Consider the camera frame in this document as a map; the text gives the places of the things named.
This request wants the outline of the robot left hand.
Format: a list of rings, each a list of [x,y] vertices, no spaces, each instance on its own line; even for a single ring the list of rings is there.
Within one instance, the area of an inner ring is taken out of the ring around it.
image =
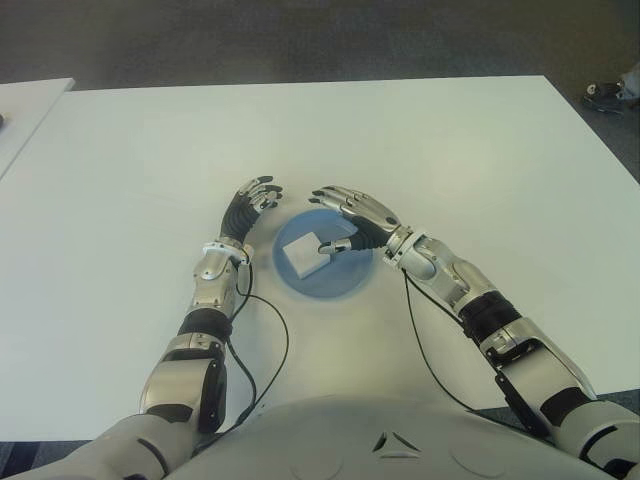
[[[220,239],[243,244],[259,217],[278,206],[283,188],[273,180],[273,176],[259,176],[245,182],[236,191],[224,213]]]

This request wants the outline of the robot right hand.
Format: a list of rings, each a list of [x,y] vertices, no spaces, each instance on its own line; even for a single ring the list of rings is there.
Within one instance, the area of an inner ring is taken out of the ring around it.
[[[319,204],[337,212],[356,227],[349,237],[324,242],[320,254],[372,250],[384,247],[400,227],[398,217],[372,196],[341,186],[325,186],[312,192],[312,204]]]

